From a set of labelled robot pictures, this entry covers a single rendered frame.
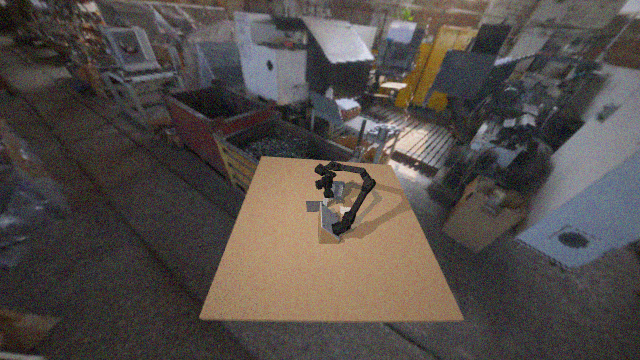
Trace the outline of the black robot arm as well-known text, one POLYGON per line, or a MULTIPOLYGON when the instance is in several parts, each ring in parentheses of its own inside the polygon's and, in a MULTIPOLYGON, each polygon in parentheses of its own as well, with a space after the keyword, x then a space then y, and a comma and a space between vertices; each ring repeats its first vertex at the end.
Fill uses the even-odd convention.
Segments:
POLYGON ((339 236, 340 234, 345 233, 347 230, 351 228, 351 225, 354 223, 354 220, 356 218, 357 211, 362 205, 367 194, 375 187, 376 181, 370 177, 370 175, 367 173, 365 168, 343 165, 343 164, 331 161, 326 166, 323 166, 322 164, 319 163, 319 165, 315 167, 314 171, 317 174, 321 176, 325 175, 325 177, 322 180, 315 181, 316 189, 320 190, 322 189, 322 187, 326 188, 324 179, 328 182, 331 182, 333 178, 337 176, 335 172, 332 172, 329 170, 359 173, 361 178, 364 181, 360 194, 358 195, 350 211, 344 213, 344 216, 342 217, 342 222, 340 221, 332 224, 333 234, 339 236))

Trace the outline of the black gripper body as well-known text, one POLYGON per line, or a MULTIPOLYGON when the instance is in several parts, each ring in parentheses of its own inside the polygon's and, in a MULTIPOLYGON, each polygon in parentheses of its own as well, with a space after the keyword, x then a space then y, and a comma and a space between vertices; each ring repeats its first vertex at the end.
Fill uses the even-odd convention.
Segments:
POLYGON ((328 181, 326 181, 324 179, 324 183, 325 183, 325 186, 326 186, 326 188, 325 188, 326 191, 324 191, 324 197, 325 198, 333 198, 334 197, 334 193, 330 189, 330 188, 332 188, 333 180, 331 182, 328 182, 328 181))

